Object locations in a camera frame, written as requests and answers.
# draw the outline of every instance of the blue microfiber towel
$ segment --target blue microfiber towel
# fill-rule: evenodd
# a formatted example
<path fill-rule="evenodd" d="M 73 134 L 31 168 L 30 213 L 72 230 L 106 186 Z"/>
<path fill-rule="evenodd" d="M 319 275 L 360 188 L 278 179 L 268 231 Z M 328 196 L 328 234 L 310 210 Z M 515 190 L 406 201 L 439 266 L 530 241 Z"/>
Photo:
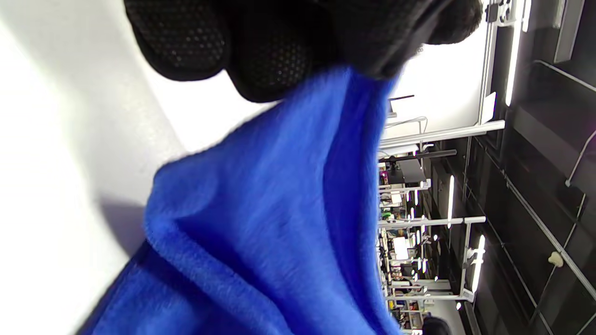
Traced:
<path fill-rule="evenodd" d="M 400 334 L 375 261 L 393 82 L 336 68 L 163 166 L 147 243 L 83 334 Z"/>

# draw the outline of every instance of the fluorescent light tube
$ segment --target fluorescent light tube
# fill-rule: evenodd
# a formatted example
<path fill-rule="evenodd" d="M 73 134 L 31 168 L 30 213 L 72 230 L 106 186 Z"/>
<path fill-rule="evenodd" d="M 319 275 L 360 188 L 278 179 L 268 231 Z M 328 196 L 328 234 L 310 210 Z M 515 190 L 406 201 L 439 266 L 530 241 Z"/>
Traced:
<path fill-rule="evenodd" d="M 447 208 L 447 228 L 451 228 L 451 219 L 453 218 L 453 192 L 455 188 L 455 177 L 451 175 L 449 179 L 449 204 Z"/>
<path fill-rule="evenodd" d="M 507 106 L 511 105 L 511 98 L 513 96 L 513 83 L 516 79 L 517 69 L 517 54 L 520 49 L 520 38 L 522 37 L 522 18 L 519 17 L 519 13 L 522 10 L 522 1 L 514 1 L 516 8 L 514 13 L 517 18 L 513 23 L 513 40 L 511 41 L 511 56 L 509 60 L 509 75 L 507 76 L 507 90 L 505 91 L 505 103 Z"/>
<path fill-rule="evenodd" d="M 474 279 L 472 280 L 472 292 L 475 293 L 478 289 L 478 282 L 480 280 L 480 270 L 482 269 L 482 259 L 484 257 L 484 248 L 485 248 L 485 237 L 484 235 L 480 236 L 480 241 L 478 242 L 478 254 L 476 259 L 478 263 L 476 263 L 476 267 L 474 268 Z"/>
<path fill-rule="evenodd" d="M 530 11 L 532 10 L 532 0 L 526 0 L 526 5 L 523 8 L 523 23 L 521 29 L 527 33 L 528 25 L 530 25 Z"/>

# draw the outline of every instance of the white pipe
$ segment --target white pipe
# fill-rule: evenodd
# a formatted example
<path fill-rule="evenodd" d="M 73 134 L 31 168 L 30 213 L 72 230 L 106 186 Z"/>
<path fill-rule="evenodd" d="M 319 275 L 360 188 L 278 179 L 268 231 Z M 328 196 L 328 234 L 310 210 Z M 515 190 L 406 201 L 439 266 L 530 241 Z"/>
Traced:
<path fill-rule="evenodd" d="M 504 120 L 486 122 L 483 125 L 474 125 L 469 127 L 447 129 L 442 131 L 426 132 L 424 134 L 414 134 L 403 137 L 387 138 L 381 140 L 381 149 L 398 147 L 400 145 L 416 144 L 422 142 L 442 141 L 444 139 L 461 138 L 468 136 L 483 135 L 489 131 L 495 131 L 505 128 Z"/>
<path fill-rule="evenodd" d="M 479 224 L 486 222 L 485 216 L 474 216 L 470 218 L 453 218 L 451 219 L 452 225 L 459 225 L 462 223 L 467 224 Z M 401 228 L 410 228 L 410 227 L 419 227 L 422 225 L 425 226 L 440 226 L 446 225 L 448 223 L 447 219 L 437 219 L 437 220 L 416 220 L 416 221 L 404 221 L 404 220 L 387 220 L 387 221 L 379 221 L 378 227 L 379 228 L 388 228 L 388 229 L 401 229 Z"/>

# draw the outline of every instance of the black glove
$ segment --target black glove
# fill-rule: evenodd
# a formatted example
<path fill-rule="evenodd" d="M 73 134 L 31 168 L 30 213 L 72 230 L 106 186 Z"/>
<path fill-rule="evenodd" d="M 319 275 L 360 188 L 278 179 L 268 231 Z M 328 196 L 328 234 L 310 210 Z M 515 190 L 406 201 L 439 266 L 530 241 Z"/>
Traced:
<path fill-rule="evenodd" d="M 422 43 L 458 42 L 482 16 L 479 0 L 125 0 L 125 6 L 142 53 L 161 75 L 203 80 L 226 69 L 244 98 L 261 103 L 335 64 L 391 78 Z"/>

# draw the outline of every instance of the white panel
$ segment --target white panel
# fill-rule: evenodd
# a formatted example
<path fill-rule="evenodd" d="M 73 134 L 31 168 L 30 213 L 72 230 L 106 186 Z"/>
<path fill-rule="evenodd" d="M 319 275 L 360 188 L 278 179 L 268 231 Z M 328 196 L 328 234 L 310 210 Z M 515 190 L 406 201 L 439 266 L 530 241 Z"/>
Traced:
<path fill-rule="evenodd" d="M 391 93 L 391 97 L 415 97 L 392 101 L 397 118 L 391 122 L 425 116 L 427 132 L 477 123 L 486 27 L 483 21 L 459 44 L 425 45 L 424 51 L 408 62 Z M 408 123 L 389 128 L 383 138 L 417 133 L 418 123 Z"/>

